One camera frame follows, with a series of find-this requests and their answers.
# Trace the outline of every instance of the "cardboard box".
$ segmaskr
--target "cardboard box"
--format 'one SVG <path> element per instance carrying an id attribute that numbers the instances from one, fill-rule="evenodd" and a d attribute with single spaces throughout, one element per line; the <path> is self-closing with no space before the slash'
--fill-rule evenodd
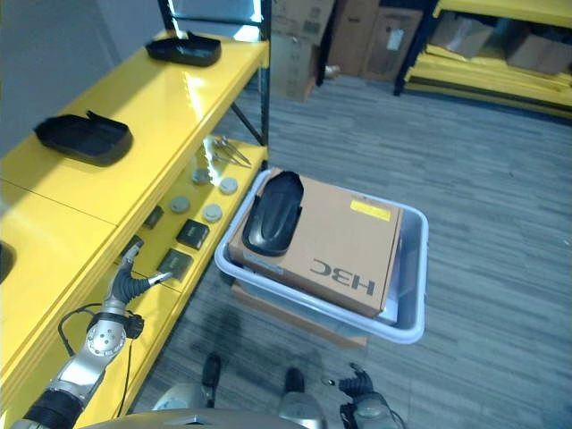
<path id="1" fill-rule="evenodd" d="M 322 43 L 334 0 L 272 0 L 272 31 Z"/>
<path id="2" fill-rule="evenodd" d="M 458 13 L 445 12 L 442 13 L 429 43 L 472 58 L 478 54 L 493 32 L 494 25 L 487 25 Z"/>
<path id="3" fill-rule="evenodd" d="M 270 93 L 305 101 L 315 85 L 319 49 L 292 36 L 272 36 Z"/>
<path id="4" fill-rule="evenodd" d="M 361 76 L 378 7 L 378 0 L 341 2 L 334 21 L 328 64 L 339 65 L 343 74 Z"/>
<path id="5" fill-rule="evenodd" d="M 286 254 L 264 257 L 242 243 L 246 217 L 228 249 L 239 264 L 351 311 L 385 307 L 402 210 L 300 176 L 302 213 Z"/>
<path id="6" fill-rule="evenodd" d="M 285 308 L 266 302 L 259 297 L 254 297 L 252 295 L 249 295 L 236 282 L 232 285 L 231 290 L 235 298 L 241 303 L 249 307 L 253 307 L 254 309 L 264 311 L 265 313 L 273 315 L 274 317 L 282 320 L 283 322 L 286 322 L 288 324 L 293 324 L 294 326 L 297 326 L 300 329 L 311 332 L 319 337 L 325 338 L 326 340 L 331 341 L 334 344 L 337 344 L 338 346 L 365 347 L 367 345 L 367 337 L 365 335 L 357 335 L 349 337 L 340 335 L 333 329 L 330 329 L 326 326 L 322 326 L 318 322 L 310 318 L 302 317 L 301 315 L 297 315 L 296 313 L 293 313 Z"/>
<path id="7" fill-rule="evenodd" d="M 408 53 L 423 12 L 380 7 L 367 47 L 362 76 L 395 80 Z"/>
<path id="8" fill-rule="evenodd" d="M 572 64 L 572 37 L 566 34 L 562 37 L 568 43 L 559 41 L 557 34 L 548 30 L 543 37 L 543 27 L 538 34 L 534 34 L 535 27 L 522 24 L 518 27 L 518 33 L 510 35 L 506 46 L 507 63 L 514 67 L 533 70 L 546 74 L 558 74 L 564 72 Z"/>

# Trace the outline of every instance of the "yellow shelf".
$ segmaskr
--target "yellow shelf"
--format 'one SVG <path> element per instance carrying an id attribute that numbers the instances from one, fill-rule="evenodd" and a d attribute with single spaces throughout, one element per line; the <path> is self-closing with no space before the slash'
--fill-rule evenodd
<path id="1" fill-rule="evenodd" d="M 441 0 L 433 16 L 443 11 L 478 13 L 572 28 L 570 0 Z"/>
<path id="2" fill-rule="evenodd" d="M 67 310 L 66 300 L 82 302 L 81 285 L 97 282 L 107 266 L 98 256 L 114 226 L 57 204 L 5 181 L 2 187 L 2 241 L 15 251 L 2 283 L 2 401 L 41 358 L 37 345 Z"/>
<path id="3" fill-rule="evenodd" d="M 268 66 L 266 42 L 222 39 L 222 50 L 217 63 L 199 68 L 158 62 L 140 49 L 60 112 L 83 115 L 89 109 L 127 123 L 133 145 L 116 164 L 100 168 L 68 159 L 43 147 L 33 134 L 0 161 L 2 240 L 16 251 L 14 269 L 2 284 L 3 412 L 25 408 L 13 404 L 14 395 L 31 374 L 39 371 L 48 378 L 53 375 L 40 363 L 59 341 L 56 326 L 62 315 L 86 302 L 153 207 L 188 168 L 203 138 L 257 68 Z M 134 373 L 137 378 L 130 384 L 129 400 L 135 397 L 225 225 L 266 158 L 265 148 L 240 146 L 252 161 L 251 169 L 235 171 L 235 166 L 213 166 L 215 173 L 231 174 L 237 179 L 239 191 L 235 195 L 223 198 L 215 194 L 214 187 L 210 192 L 189 194 L 194 199 L 191 210 L 207 201 L 219 201 L 224 217 L 211 226 L 207 243 L 193 256 L 195 264 L 183 282 L 170 283 L 170 290 L 181 297 L 172 310 L 167 310 L 171 313 L 166 316 L 166 327 L 154 339 L 149 358 L 134 369 L 140 372 Z M 153 240 L 163 245 L 159 237 L 147 238 L 143 259 L 154 246 Z M 141 272 L 156 268 L 150 265 L 144 269 L 141 264 L 138 261 Z M 86 412 L 81 420 L 84 424 L 90 418 L 101 420 L 114 412 L 107 409 L 108 404 L 93 404 L 97 402 L 88 410 L 95 407 L 96 411 Z"/>
<path id="4" fill-rule="evenodd" d="M 436 94 L 443 94 L 445 96 L 453 96 L 453 97 L 464 97 L 464 98 L 471 98 L 474 100 L 484 101 L 487 103 L 496 103 L 498 105 L 508 105 L 510 107 L 516 107 L 519 109 L 526 109 L 532 110 L 535 112 L 539 112 L 542 114 L 551 114 L 553 116 L 560 116 L 562 118 L 572 119 L 572 112 L 561 110 L 558 108 L 550 107 L 547 105 L 537 105 L 532 103 L 527 103 L 524 101 L 513 100 L 506 97 L 496 97 L 494 95 L 489 94 L 479 94 L 471 91 L 465 91 L 462 89 L 455 89 L 455 88 L 445 88 L 436 85 L 429 85 L 429 84 L 422 84 L 422 83 L 415 83 L 410 81 L 405 88 L 413 89 L 415 91 L 424 91 L 424 92 L 432 92 Z"/>
<path id="5" fill-rule="evenodd" d="M 572 88 L 566 75 L 550 77 L 529 73 L 494 58 L 459 61 L 423 52 L 417 57 L 415 66 L 408 70 L 406 80 L 412 78 L 525 97 L 564 108 L 572 106 Z"/>
<path id="6" fill-rule="evenodd" d="M 223 39 L 222 49 L 210 67 L 158 62 L 140 49 L 60 112 L 128 124 L 133 146 L 116 164 L 71 160 L 32 134 L 2 160 L 1 177 L 135 230 L 268 54 L 266 43 Z"/>
<path id="7" fill-rule="evenodd" d="M 144 316 L 145 330 L 141 337 L 133 342 L 130 382 L 123 407 L 124 412 L 127 411 L 129 405 L 135 399 L 149 368 L 153 365 L 177 317 L 195 289 L 240 201 L 246 195 L 249 183 L 254 180 L 261 164 L 266 159 L 267 151 L 265 147 L 231 141 L 250 160 L 252 163 L 251 168 L 208 161 L 205 157 L 205 150 L 200 148 L 159 202 L 159 206 L 163 208 L 164 214 L 156 226 L 153 229 L 142 226 L 136 232 L 145 241 L 145 245 L 136 259 L 134 268 L 139 275 L 148 276 L 156 273 L 156 267 L 169 248 L 176 248 L 180 252 L 190 255 L 193 258 L 193 264 L 183 277 L 182 282 L 170 280 L 165 284 L 154 287 L 130 305 L 132 311 Z M 212 176 L 211 183 L 205 185 L 192 183 L 191 174 L 198 167 L 207 167 L 209 169 Z M 220 192 L 217 185 L 224 177 L 233 177 L 237 180 L 239 188 L 236 193 L 228 196 Z M 175 214 L 169 208 L 172 198 L 179 195 L 184 195 L 191 202 L 189 211 L 183 214 Z M 201 217 L 202 209 L 209 204 L 218 204 L 223 209 L 223 217 L 217 223 L 207 223 Z M 183 246 L 175 239 L 181 226 L 187 219 L 197 220 L 207 224 L 209 227 L 210 231 L 200 250 Z M 97 286 L 75 307 L 88 302 L 100 302 L 115 268 L 115 265 L 108 268 Z M 78 315 L 66 324 L 66 333 L 75 349 L 79 347 L 81 340 L 85 338 L 87 322 L 88 318 Z M 29 363 L 26 368 L 22 368 L 18 377 L 19 382 L 10 390 L 9 394 L 6 395 L 3 390 L 3 413 L 6 413 L 4 417 L 5 427 L 10 427 L 10 423 L 13 420 L 22 416 L 31 402 L 46 387 L 50 377 L 65 362 L 65 350 L 57 336 L 57 332 L 54 332 L 54 334 L 53 338 L 41 342 L 41 350 L 37 349 L 34 351 L 35 360 Z M 104 421 L 117 414 L 127 370 L 127 357 L 128 351 L 125 348 L 108 368 L 104 382 L 97 390 L 96 396 L 91 400 L 85 412 L 81 415 L 77 427 Z"/>
<path id="8" fill-rule="evenodd" d="M 263 147 L 251 146 L 235 140 L 230 140 L 230 142 L 250 160 L 252 168 L 208 161 L 205 157 L 205 150 L 203 148 L 199 149 L 197 155 L 191 159 L 190 163 L 187 164 L 175 183 L 159 202 L 158 205 L 164 210 L 162 221 L 152 230 L 143 226 L 137 231 L 137 235 L 146 243 L 153 243 L 152 246 L 146 244 L 139 252 L 134 266 L 138 273 L 145 276 L 157 273 L 156 268 L 169 248 L 179 250 L 193 258 L 193 270 L 183 278 L 182 282 L 174 279 L 167 281 L 166 284 L 174 289 L 183 291 L 184 285 L 189 282 L 189 279 L 194 275 L 194 271 L 197 270 L 196 267 L 206 267 L 210 255 L 206 257 L 203 249 L 216 247 L 219 239 L 223 236 L 226 224 L 231 220 L 231 214 L 238 209 L 240 201 L 246 195 L 249 184 L 255 179 L 262 160 L 266 156 L 266 151 Z M 191 175 L 197 168 L 207 168 L 211 172 L 213 176 L 211 183 L 196 185 L 192 182 Z M 225 177 L 232 177 L 239 183 L 237 193 L 230 197 L 224 195 L 218 188 L 218 184 Z M 190 201 L 189 211 L 183 214 L 175 214 L 169 208 L 172 199 L 179 195 L 187 197 Z M 221 221 L 209 223 L 203 218 L 203 209 L 210 204 L 217 204 L 223 210 Z M 180 244 L 175 239 L 187 219 L 206 224 L 210 230 L 200 250 Z"/>

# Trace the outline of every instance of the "wall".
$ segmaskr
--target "wall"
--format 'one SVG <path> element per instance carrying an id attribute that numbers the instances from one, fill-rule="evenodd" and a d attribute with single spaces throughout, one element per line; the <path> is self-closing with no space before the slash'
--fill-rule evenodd
<path id="1" fill-rule="evenodd" d="M 0 156 L 163 27 L 155 0 L 8 0 Z"/>

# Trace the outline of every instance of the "plastic bin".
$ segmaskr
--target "plastic bin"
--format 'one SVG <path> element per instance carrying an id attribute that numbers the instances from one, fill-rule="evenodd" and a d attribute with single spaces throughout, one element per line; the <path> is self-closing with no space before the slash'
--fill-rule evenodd
<path id="1" fill-rule="evenodd" d="M 387 324 L 380 317 L 368 318 L 323 299 L 254 273 L 235 265 L 228 255 L 227 245 L 240 225 L 241 219 L 250 208 L 254 196 L 263 185 L 269 170 L 261 172 L 255 179 L 250 192 L 240 205 L 214 253 L 219 269 L 236 277 L 243 289 L 251 295 L 267 299 L 294 311 L 304 317 L 311 317 L 319 324 L 333 329 L 340 335 L 377 336 L 399 344 L 418 341 L 425 330 L 425 287 L 427 275 L 427 240 L 429 225 L 419 210 L 394 201 L 368 196 L 378 201 L 400 206 L 404 210 L 401 221 L 400 272 L 398 319 Z"/>

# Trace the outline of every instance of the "black shelf post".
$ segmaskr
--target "black shelf post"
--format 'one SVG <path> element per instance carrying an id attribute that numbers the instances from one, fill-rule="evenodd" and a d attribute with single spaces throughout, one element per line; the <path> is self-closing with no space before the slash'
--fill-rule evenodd
<path id="1" fill-rule="evenodd" d="M 400 96 L 405 88 L 405 75 L 407 74 L 409 67 L 415 64 L 417 56 L 421 50 L 425 47 L 427 38 L 435 30 L 435 25 L 437 20 L 433 17 L 433 11 L 439 0 L 431 0 L 427 2 L 426 8 L 423 10 L 423 17 L 421 18 L 421 23 L 419 28 L 413 38 L 413 43 L 409 47 L 408 54 L 405 57 L 405 61 L 401 65 L 400 72 L 395 79 L 395 86 L 393 87 L 393 95 Z"/>
<path id="2" fill-rule="evenodd" d="M 163 17 L 163 24 L 165 29 L 175 29 L 175 22 L 179 21 L 200 21 L 200 22 L 213 22 L 218 24 L 230 25 L 251 25 L 260 29 L 260 39 L 270 42 L 272 33 L 271 17 L 272 17 L 272 0 L 261 0 L 262 20 L 260 22 L 234 20 L 228 18 L 209 18 L 204 16 L 188 16 L 175 13 L 171 8 L 169 0 L 157 0 L 159 3 L 159 10 Z M 260 72 L 260 118 L 261 118 L 261 132 L 258 133 L 257 129 L 250 123 L 246 115 L 239 109 L 239 107 L 232 103 L 232 111 L 239 117 L 240 121 L 248 128 L 250 133 L 254 136 L 257 142 L 262 146 L 268 146 L 268 130 L 270 122 L 270 64 L 268 67 L 261 67 Z"/>

